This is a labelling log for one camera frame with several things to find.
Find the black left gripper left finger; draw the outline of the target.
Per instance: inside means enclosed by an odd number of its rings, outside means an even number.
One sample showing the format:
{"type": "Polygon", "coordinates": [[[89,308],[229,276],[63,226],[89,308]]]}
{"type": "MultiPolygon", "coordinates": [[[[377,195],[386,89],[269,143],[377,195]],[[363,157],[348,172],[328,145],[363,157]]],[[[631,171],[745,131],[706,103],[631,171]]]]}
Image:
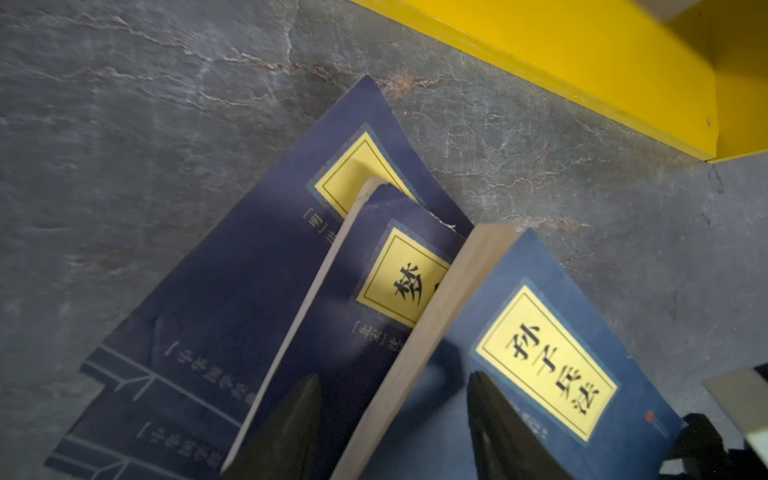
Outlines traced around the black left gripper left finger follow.
{"type": "Polygon", "coordinates": [[[309,478],[318,447],[321,407],[321,382],[312,373],[295,384],[220,477],[309,478]]]}

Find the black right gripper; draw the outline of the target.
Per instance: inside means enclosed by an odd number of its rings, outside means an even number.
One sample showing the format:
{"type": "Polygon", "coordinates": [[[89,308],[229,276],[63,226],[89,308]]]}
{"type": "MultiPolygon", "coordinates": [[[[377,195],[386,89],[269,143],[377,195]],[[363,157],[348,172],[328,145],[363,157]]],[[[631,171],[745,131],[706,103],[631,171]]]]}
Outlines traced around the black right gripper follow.
{"type": "Polygon", "coordinates": [[[669,460],[680,460],[676,479],[765,479],[767,477],[767,366],[734,371],[704,382],[708,393],[744,437],[741,449],[725,449],[703,414],[684,417],[669,460]]]}

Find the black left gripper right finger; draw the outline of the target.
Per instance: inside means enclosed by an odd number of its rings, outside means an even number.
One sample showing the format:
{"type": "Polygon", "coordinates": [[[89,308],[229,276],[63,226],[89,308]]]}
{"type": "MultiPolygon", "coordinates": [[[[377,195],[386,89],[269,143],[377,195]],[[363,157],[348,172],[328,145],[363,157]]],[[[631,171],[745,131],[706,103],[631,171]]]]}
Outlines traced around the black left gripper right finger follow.
{"type": "Polygon", "coordinates": [[[468,420],[480,479],[568,479],[496,386],[476,371],[467,388],[468,420]]]}

